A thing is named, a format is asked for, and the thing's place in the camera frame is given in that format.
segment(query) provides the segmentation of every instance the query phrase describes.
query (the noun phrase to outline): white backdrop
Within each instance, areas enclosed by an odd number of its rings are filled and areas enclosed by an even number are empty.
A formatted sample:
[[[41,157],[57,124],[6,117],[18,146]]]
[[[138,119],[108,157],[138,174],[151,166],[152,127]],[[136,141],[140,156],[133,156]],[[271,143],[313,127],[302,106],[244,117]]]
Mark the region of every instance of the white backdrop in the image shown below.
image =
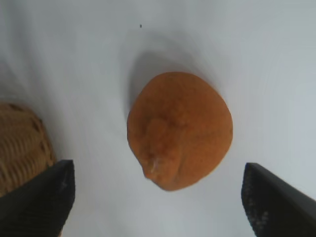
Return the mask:
[[[248,161],[316,198],[315,23],[314,0],[0,0],[1,96],[32,105],[75,161],[63,236],[253,237]],[[207,178],[168,193],[143,177],[125,123],[144,84],[176,70],[220,92],[234,139]]]

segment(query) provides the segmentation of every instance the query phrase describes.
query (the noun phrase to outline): white surface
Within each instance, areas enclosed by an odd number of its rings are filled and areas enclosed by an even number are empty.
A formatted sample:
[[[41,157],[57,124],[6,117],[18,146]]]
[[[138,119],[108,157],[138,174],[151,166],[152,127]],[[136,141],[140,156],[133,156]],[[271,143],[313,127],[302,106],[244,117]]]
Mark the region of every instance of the white surface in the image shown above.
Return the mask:
[[[0,0],[15,75],[1,88],[22,85],[59,158],[75,160],[63,237],[252,237],[247,161],[316,198],[315,23],[314,0]],[[234,140],[207,178],[167,193],[143,177],[125,123],[145,81],[170,70],[215,86]]]

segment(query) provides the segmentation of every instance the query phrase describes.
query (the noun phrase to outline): textured orange skin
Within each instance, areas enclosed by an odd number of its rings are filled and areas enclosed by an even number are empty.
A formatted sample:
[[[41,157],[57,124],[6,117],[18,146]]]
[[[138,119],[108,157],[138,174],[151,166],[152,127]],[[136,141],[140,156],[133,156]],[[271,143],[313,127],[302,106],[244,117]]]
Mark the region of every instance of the textured orange skin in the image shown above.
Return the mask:
[[[232,138],[232,117],[224,100],[188,73],[153,78],[127,120],[129,146],[145,176],[168,191],[208,175],[224,158]]]

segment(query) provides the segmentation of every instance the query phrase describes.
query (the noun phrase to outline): woven basket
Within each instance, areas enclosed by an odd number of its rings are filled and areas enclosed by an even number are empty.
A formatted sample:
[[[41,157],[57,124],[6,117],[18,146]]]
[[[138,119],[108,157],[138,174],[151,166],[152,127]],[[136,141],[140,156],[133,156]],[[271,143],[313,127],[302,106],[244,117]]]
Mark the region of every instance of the woven basket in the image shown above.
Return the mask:
[[[0,197],[55,163],[42,121],[24,106],[0,103]]]

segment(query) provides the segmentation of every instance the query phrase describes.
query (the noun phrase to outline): orange fruit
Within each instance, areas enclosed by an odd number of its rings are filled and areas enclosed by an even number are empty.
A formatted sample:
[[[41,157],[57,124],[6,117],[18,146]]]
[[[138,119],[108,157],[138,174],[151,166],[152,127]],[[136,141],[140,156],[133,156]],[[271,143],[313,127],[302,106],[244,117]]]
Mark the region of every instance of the orange fruit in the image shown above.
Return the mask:
[[[178,190],[208,175],[233,138],[225,101],[201,78],[181,72],[153,78],[128,115],[127,139],[145,176]]]

